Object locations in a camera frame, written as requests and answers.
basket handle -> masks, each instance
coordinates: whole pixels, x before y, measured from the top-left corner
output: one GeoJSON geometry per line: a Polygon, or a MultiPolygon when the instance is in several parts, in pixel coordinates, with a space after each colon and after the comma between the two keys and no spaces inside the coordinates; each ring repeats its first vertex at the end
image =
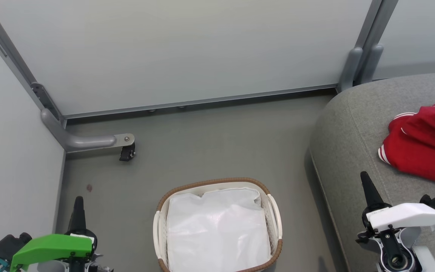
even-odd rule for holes
{"type": "Polygon", "coordinates": [[[275,212],[275,220],[278,225],[278,239],[281,239],[283,236],[283,225],[281,224],[281,215],[279,214],[278,205],[276,204],[275,198],[272,195],[268,195],[268,198],[271,201],[271,206],[273,207],[273,211],[275,212]]]}
{"type": "Polygon", "coordinates": [[[154,215],[153,236],[154,236],[154,249],[156,251],[157,259],[162,259],[162,254],[160,253],[160,245],[159,245],[159,214],[160,214],[160,210],[158,210],[154,215]]]}

red garment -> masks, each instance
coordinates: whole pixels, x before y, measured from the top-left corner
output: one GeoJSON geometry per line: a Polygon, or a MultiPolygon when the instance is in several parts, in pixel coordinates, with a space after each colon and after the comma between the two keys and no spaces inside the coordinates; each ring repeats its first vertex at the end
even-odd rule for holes
{"type": "Polygon", "coordinates": [[[379,148],[380,159],[402,172],[435,181],[435,104],[397,115],[379,148]]]}

white stripe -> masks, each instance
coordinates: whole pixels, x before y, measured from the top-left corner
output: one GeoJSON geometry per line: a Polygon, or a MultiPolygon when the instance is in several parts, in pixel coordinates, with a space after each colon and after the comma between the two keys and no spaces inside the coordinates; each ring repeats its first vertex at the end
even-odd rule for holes
{"type": "Polygon", "coordinates": [[[385,148],[384,148],[384,145],[382,145],[382,146],[378,149],[378,157],[379,157],[380,160],[382,160],[383,162],[386,162],[386,163],[390,164],[389,160],[387,159],[387,156],[385,156],[385,148]]]}
{"type": "Polygon", "coordinates": [[[397,119],[397,118],[400,118],[400,117],[404,117],[404,116],[412,116],[412,115],[416,115],[416,113],[414,113],[414,112],[406,112],[406,113],[402,113],[402,114],[399,114],[399,115],[397,115],[396,117],[394,117],[394,120],[397,119]]]}
{"type": "Polygon", "coordinates": [[[390,164],[389,160],[387,159],[387,156],[385,156],[385,147],[384,147],[384,145],[382,145],[381,148],[382,148],[382,156],[384,157],[385,162],[387,162],[388,164],[390,164]]]}
{"type": "Polygon", "coordinates": [[[382,147],[380,147],[380,148],[378,149],[378,157],[380,158],[380,160],[381,160],[382,162],[385,162],[385,160],[382,159],[382,147]]]}
{"type": "Polygon", "coordinates": [[[407,114],[407,115],[414,115],[414,114],[416,114],[416,112],[404,112],[404,113],[401,113],[401,114],[397,114],[395,117],[394,117],[394,119],[396,118],[396,117],[399,117],[399,116],[402,116],[402,115],[404,115],[404,114],[407,114]]]}

gray floor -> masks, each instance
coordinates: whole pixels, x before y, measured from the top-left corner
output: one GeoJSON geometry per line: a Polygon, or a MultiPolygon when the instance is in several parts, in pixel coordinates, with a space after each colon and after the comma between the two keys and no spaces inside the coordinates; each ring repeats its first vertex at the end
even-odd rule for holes
{"type": "Polygon", "coordinates": [[[342,271],[322,196],[305,170],[309,135],[331,98],[69,126],[80,135],[133,133],[138,152],[131,162],[120,162],[116,149],[68,157],[57,230],[65,231],[74,198],[81,195],[87,227],[98,236],[97,251],[105,255],[102,263],[116,272],[158,272],[152,220],[160,198],[192,182],[252,177],[271,191],[283,220],[283,251],[270,271],[342,271]]]}

gray bracket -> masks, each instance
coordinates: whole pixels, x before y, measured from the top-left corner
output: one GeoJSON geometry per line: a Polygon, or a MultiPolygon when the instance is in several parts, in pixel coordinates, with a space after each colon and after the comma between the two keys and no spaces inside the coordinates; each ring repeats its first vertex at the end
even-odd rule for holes
{"type": "Polygon", "coordinates": [[[368,58],[364,62],[362,72],[356,79],[357,85],[372,82],[373,73],[375,73],[375,69],[377,68],[378,61],[380,60],[383,51],[383,45],[375,45],[370,49],[368,58]]]}
{"type": "Polygon", "coordinates": [[[362,48],[354,48],[350,50],[349,56],[347,57],[347,61],[345,62],[345,66],[342,70],[342,75],[340,76],[340,81],[338,81],[337,93],[341,93],[348,88],[352,88],[353,78],[357,72],[357,68],[359,67],[359,61],[362,57],[362,53],[362,48]]]}
{"type": "Polygon", "coordinates": [[[55,106],[55,103],[51,99],[50,95],[46,91],[46,88],[43,86],[43,84],[38,82],[33,82],[29,85],[33,92],[36,94],[38,99],[43,104],[43,107],[50,110],[50,112],[55,116],[56,119],[62,123],[63,119],[61,118],[62,114],[60,114],[58,108],[55,106]]]}
{"type": "Polygon", "coordinates": [[[67,153],[110,147],[130,146],[135,142],[133,134],[107,136],[76,136],[66,131],[47,108],[41,110],[41,120],[67,153]]]}

